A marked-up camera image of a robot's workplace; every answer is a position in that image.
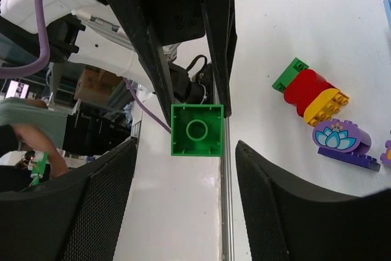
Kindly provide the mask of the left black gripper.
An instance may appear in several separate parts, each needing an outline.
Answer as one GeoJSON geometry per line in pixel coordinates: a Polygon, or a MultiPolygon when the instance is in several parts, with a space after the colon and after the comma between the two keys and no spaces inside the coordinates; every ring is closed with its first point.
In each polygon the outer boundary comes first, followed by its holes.
{"type": "Polygon", "coordinates": [[[73,14],[89,14],[124,31],[170,123],[174,90],[163,46],[205,35],[202,0],[87,0],[73,14]]]}

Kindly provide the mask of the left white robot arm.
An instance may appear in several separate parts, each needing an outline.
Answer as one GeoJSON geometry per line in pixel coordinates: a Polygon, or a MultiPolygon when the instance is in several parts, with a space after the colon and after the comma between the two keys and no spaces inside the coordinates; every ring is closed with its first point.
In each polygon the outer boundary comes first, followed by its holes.
{"type": "Polygon", "coordinates": [[[164,52],[206,33],[205,0],[1,0],[1,33],[36,60],[1,66],[2,78],[49,62],[93,65],[150,88],[166,120],[175,101],[164,52]]]}

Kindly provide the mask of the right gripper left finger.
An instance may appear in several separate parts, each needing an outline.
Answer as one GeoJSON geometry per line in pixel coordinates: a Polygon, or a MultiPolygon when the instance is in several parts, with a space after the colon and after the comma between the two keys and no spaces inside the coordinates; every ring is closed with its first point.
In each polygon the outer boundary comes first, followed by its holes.
{"type": "Polygon", "coordinates": [[[112,260],[136,157],[127,140],[58,178],[1,193],[1,260],[112,260]]]}

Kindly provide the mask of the purple flower lego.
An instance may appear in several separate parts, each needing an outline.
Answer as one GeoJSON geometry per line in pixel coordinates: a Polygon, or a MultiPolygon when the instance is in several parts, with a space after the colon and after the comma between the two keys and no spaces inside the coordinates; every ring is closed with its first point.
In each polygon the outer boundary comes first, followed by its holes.
{"type": "Polygon", "coordinates": [[[325,120],[318,123],[312,132],[318,146],[318,154],[378,172],[380,164],[368,155],[371,148],[370,135],[348,120],[325,120]]]}

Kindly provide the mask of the yellow curved lego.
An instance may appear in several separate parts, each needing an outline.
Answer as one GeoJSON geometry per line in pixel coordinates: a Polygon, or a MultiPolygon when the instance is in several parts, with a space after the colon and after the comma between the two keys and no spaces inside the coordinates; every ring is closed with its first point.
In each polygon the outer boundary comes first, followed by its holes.
{"type": "Polygon", "coordinates": [[[349,103],[349,97],[336,88],[322,91],[308,105],[304,112],[304,121],[312,127],[324,120],[331,120],[340,108],[349,103]]]}

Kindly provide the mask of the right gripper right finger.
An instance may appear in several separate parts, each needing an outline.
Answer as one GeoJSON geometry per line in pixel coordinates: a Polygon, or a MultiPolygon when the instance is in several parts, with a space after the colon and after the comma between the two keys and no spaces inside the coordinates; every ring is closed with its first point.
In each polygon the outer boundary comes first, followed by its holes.
{"type": "Polygon", "coordinates": [[[278,167],[243,141],[236,173],[253,260],[389,260],[390,190],[332,191],[278,167]]]}

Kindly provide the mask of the green square lego brick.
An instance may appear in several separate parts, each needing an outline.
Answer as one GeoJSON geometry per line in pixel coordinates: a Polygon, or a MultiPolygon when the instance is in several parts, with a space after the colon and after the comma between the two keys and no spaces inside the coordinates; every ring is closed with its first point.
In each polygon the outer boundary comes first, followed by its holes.
{"type": "Polygon", "coordinates": [[[171,106],[172,156],[221,157],[223,152],[223,105],[171,106]]]}

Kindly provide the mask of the light blue left bin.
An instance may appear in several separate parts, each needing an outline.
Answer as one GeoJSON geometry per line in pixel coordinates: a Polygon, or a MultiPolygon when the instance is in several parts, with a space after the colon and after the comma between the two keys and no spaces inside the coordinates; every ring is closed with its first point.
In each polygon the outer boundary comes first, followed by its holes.
{"type": "Polygon", "coordinates": [[[389,25],[389,29],[391,29],[391,0],[383,0],[383,4],[386,12],[386,18],[389,25]]]}

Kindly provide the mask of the person in background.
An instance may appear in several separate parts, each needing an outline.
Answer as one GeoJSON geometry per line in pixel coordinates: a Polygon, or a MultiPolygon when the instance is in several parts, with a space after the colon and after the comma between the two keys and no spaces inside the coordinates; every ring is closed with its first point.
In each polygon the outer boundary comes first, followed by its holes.
{"type": "Polygon", "coordinates": [[[58,150],[64,147],[68,117],[68,112],[51,110],[42,100],[1,100],[1,156],[25,145],[48,154],[52,177],[66,174],[69,169],[58,150]]]}

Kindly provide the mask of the red heart lego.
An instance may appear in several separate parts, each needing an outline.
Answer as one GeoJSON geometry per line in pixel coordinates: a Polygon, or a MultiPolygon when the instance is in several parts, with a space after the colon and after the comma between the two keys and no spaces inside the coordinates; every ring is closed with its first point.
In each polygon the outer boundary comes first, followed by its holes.
{"type": "Polygon", "coordinates": [[[288,104],[296,107],[298,116],[303,117],[309,104],[327,89],[335,87],[314,70],[305,69],[289,83],[283,98],[288,104]]]}

